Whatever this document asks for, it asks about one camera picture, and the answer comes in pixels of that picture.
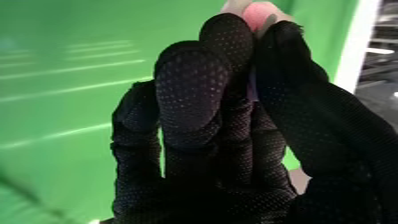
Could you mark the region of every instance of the white object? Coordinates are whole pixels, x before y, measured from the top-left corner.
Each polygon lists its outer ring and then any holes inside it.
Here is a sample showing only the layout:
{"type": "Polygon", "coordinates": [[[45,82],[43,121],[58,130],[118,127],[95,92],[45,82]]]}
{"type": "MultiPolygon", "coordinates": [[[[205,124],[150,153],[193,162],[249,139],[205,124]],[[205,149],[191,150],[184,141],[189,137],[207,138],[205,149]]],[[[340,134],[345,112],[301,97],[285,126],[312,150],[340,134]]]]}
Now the white object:
{"type": "Polygon", "coordinates": [[[395,54],[395,51],[390,50],[390,49],[369,48],[369,53],[376,53],[376,54],[395,54]]]}
{"type": "Polygon", "coordinates": [[[228,0],[221,13],[234,13],[242,16],[248,6],[253,4],[253,0],[228,0]]]}
{"type": "Polygon", "coordinates": [[[360,0],[335,84],[354,93],[372,39],[381,0],[360,0]]]}

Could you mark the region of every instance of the gloved hand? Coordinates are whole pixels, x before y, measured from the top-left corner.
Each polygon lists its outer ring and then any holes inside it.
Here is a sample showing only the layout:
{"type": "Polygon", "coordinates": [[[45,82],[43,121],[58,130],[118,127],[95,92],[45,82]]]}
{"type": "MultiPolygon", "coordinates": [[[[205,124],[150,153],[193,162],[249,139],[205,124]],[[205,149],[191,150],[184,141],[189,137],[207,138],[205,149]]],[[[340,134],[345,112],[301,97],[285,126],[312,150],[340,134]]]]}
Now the gloved hand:
{"type": "Polygon", "coordinates": [[[214,17],[202,41],[168,48],[155,81],[125,96],[114,113],[114,223],[278,223],[287,217],[296,190],[281,165],[285,141],[248,100],[253,43],[241,17],[214,17]]]}
{"type": "Polygon", "coordinates": [[[398,223],[398,136],[328,81],[303,29],[273,27],[257,46],[258,95],[313,177],[289,223],[398,223]]]}

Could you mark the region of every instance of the white surface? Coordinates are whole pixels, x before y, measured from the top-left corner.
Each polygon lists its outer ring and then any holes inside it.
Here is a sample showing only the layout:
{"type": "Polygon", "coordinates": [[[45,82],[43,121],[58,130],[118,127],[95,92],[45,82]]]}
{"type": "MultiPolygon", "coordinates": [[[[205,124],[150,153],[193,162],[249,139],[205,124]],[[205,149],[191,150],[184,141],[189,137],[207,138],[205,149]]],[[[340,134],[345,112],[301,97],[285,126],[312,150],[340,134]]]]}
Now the white surface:
{"type": "Polygon", "coordinates": [[[376,54],[395,54],[395,51],[390,50],[390,49],[369,48],[369,53],[376,53],[376,54]]]}
{"type": "Polygon", "coordinates": [[[335,84],[354,93],[372,39],[381,0],[360,0],[335,84]]]}

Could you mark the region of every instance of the green wall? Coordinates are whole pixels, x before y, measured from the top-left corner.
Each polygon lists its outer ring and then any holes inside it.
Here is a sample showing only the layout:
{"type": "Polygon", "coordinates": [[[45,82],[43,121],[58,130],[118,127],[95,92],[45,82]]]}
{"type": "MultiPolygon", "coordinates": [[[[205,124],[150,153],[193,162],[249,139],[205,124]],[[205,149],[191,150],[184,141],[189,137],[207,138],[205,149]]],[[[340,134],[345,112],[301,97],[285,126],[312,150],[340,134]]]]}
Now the green wall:
{"type": "MultiPolygon", "coordinates": [[[[113,216],[111,113],[162,49],[198,38],[223,3],[0,0],[0,223],[113,216]]],[[[335,74],[356,0],[276,3],[335,74]]],[[[299,166],[292,153],[287,164],[299,166]]]]}

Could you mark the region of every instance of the pink object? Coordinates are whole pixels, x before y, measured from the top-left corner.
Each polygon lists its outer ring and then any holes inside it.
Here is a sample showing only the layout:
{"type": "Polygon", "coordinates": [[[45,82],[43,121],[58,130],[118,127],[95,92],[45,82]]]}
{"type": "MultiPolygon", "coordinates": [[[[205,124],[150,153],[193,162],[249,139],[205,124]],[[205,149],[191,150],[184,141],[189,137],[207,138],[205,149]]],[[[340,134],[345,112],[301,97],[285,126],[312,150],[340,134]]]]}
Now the pink object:
{"type": "Polygon", "coordinates": [[[292,17],[285,14],[278,6],[271,2],[255,2],[244,11],[244,19],[251,26],[253,32],[264,29],[264,25],[271,15],[276,15],[276,22],[289,20],[292,21],[292,17]]]}

